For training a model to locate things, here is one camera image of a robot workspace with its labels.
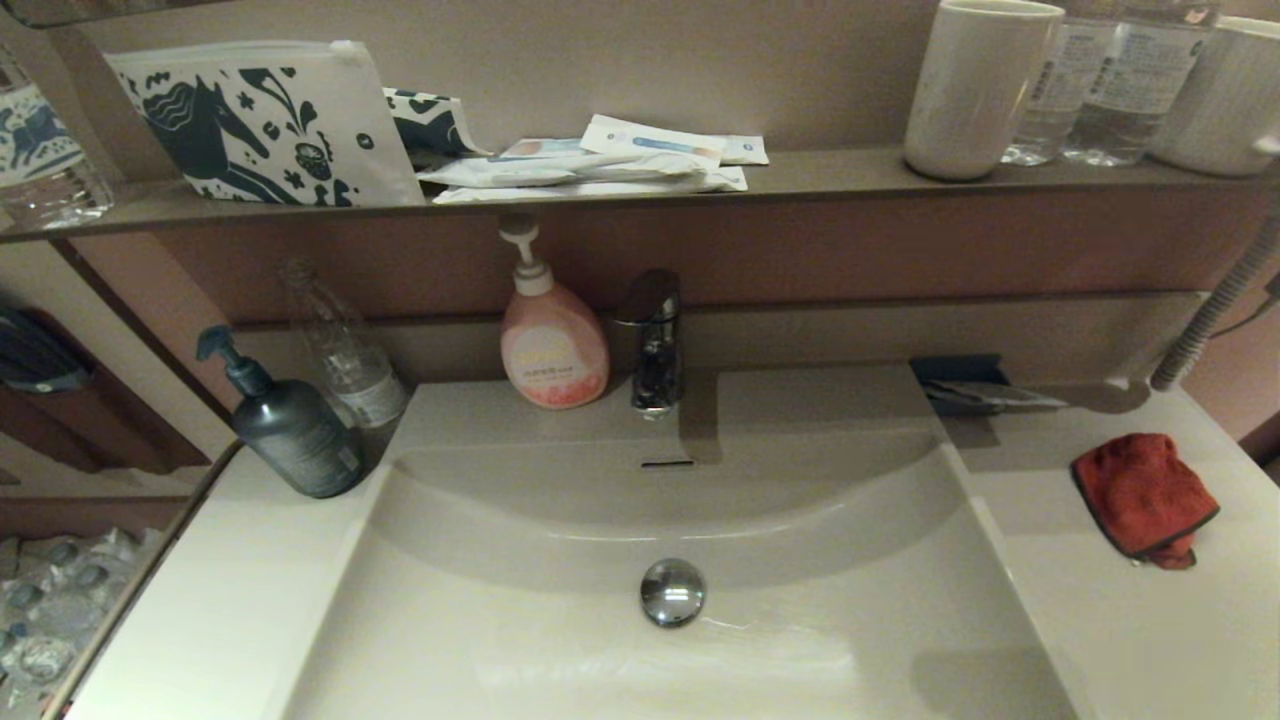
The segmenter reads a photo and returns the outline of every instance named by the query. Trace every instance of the pink soap bottle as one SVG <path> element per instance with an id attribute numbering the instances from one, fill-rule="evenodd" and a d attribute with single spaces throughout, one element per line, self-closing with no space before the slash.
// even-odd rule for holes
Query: pink soap bottle
<path id="1" fill-rule="evenodd" d="M 577 407 L 600 397 L 609 379 L 609 348 L 600 320 L 576 295 L 557 284 L 547 263 L 534 258 L 532 215 L 503 215 L 503 240 L 520 246 L 516 295 L 502 319 L 502 364 L 530 402 L 549 410 Z"/>

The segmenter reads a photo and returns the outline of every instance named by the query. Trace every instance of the metal hose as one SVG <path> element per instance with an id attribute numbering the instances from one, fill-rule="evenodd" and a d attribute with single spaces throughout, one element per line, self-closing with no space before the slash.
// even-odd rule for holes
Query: metal hose
<path id="1" fill-rule="evenodd" d="M 1271 213 L 1262 223 L 1258 238 L 1245 250 L 1244 256 L 1222 278 L 1222 282 L 1217 283 L 1213 293 L 1204 301 L 1204 305 L 1201 305 L 1196 316 L 1183 331 L 1181 337 L 1165 354 L 1165 359 L 1151 375 L 1152 389 L 1161 392 L 1172 389 L 1196 366 L 1196 361 L 1204 351 L 1204 345 L 1217 322 L 1239 300 L 1253 278 L 1262 272 L 1262 266 L 1275 252 L 1277 245 L 1280 245 L 1280 195 L 1276 196 Z"/>

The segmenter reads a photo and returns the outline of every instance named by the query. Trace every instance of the countertop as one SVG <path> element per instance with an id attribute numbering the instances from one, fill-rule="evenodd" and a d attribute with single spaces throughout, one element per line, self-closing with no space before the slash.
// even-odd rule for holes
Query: countertop
<path id="1" fill-rule="evenodd" d="M 422 386 L 435 405 L 448 386 Z M 1052 388 L 1078 406 L 945 425 L 1004 532 L 1005 556 L 1064 682 L 1107 720 L 1280 717 L 1280 492 L 1181 391 Z M 1172 436 L 1222 505 L 1185 573 L 1134 566 L 1068 474 L 1130 432 Z M 138 598 L 70 720 L 257 719 L 325 602 L 369 486 L 314 501 L 241 451 Z"/>

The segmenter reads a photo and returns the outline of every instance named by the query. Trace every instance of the white cup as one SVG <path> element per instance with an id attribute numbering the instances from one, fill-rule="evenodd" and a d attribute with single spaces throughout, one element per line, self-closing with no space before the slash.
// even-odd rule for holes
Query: white cup
<path id="1" fill-rule="evenodd" d="M 1151 154 L 1215 176 L 1254 176 L 1280 156 L 1280 23 L 1217 20 Z"/>
<path id="2" fill-rule="evenodd" d="M 996 169 L 1064 14 L 1020 0 L 942 0 L 906 124 L 906 163 L 948 181 Z"/>

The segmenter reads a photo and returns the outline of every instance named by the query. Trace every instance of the white sink basin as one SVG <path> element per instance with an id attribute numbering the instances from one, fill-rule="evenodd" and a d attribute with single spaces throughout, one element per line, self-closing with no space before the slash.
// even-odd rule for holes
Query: white sink basin
<path id="1" fill-rule="evenodd" d="M 703 428 L 716 452 L 692 468 L 641 468 L 678 447 L 662 428 L 398 437 L 283 715 L 1074 717 L 914 387 L 870 388 L 847 411 L 828 392 L 791 421 L 763 415 L 786 373 L 763 375 L 722 379 Z M 666 557 L 707 580 L 680 629 L 640 609 L 641 577 Z"/>

